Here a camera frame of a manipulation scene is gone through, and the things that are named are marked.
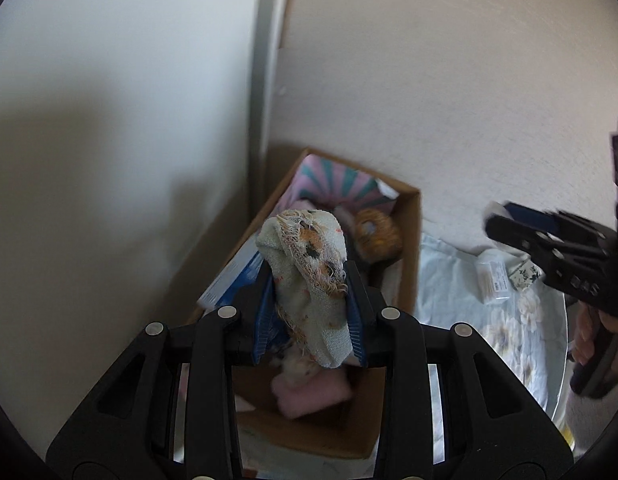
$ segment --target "light blue sheet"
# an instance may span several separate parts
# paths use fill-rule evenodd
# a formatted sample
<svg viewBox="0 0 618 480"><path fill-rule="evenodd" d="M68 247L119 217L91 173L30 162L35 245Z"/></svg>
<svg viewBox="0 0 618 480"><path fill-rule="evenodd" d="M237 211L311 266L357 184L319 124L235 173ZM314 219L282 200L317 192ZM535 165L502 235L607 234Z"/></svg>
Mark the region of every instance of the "light blue sheet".
<svg viewBox="0 0 618 480"><path fill-rule="evenodd" d="M508 267L519 261L502 256ZM538 280L523 298L514 292L505 303L485 305L475 261L476 256L423 235L415 317L441 328L459 321L473 326L553 417L567 354L564 295Z"/></svg>

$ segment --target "gray floor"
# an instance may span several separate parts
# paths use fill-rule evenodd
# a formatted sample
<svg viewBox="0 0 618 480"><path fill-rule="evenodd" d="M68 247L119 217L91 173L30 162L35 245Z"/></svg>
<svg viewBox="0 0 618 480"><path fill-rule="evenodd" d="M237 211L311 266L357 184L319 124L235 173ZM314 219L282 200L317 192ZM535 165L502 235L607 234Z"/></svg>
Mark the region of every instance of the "gray floor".
<svg viewBox="0 0 618 480"><path fill-rule="evenodd" d="M614 222L616 0L292 0L283 44L271 183L307 144L357 160L464 250L491 200Z"/></svg>

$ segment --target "pink fabric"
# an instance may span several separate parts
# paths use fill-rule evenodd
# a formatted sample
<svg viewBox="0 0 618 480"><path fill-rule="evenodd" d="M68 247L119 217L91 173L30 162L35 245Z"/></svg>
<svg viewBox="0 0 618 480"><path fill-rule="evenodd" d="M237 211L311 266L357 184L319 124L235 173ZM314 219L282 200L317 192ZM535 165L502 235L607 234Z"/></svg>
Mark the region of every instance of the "pink fabric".
<svg viewBox="0 0 618 480"><path fill-rule="evenodd" d="M343 205L353 214L367 207L390 214L395 205L380 192L373 176L318 155L305 157L271 216L292 209L301 199L328 210Z"/></svg>
<svg viewBox="0 0 618 480"><path fill-rule="evenodd" d="M353 396L342 368L325 368L307 384L298 388L289 387L280 374L273 378L271 390L278 399L278 409L285 418L298 418L319 412Z"/></svg>

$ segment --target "white towel with stains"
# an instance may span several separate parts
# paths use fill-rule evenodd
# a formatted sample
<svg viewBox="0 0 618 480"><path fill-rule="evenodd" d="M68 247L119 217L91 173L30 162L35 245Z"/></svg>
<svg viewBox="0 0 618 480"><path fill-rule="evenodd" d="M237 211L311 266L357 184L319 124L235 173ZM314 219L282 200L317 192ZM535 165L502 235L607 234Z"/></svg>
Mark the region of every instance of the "white towel with stains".
<svg viewBox="0 0 618 480"><path fill-rule="evenodd" d="M284 211L264 223L256 244L271 266L278 315L292 338L320 366L340 366L352 347L338 221L326 211Z"/></svg>

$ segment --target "striped pink and teal fabric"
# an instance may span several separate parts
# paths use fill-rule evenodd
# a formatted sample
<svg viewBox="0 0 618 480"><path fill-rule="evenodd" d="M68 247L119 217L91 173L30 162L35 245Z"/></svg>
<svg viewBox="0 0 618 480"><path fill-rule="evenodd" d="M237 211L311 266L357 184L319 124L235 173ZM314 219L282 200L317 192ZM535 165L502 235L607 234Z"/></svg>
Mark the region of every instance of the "striped pink and teal fabric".
<svg viewBox="0 0 618 480"><path fill-rule="evenodd" d="M367 207L390 214L395 204L380 192L375 177L318 155L305 157L272 216L301 199L327 210L343 205L353 214Z"/></svg>

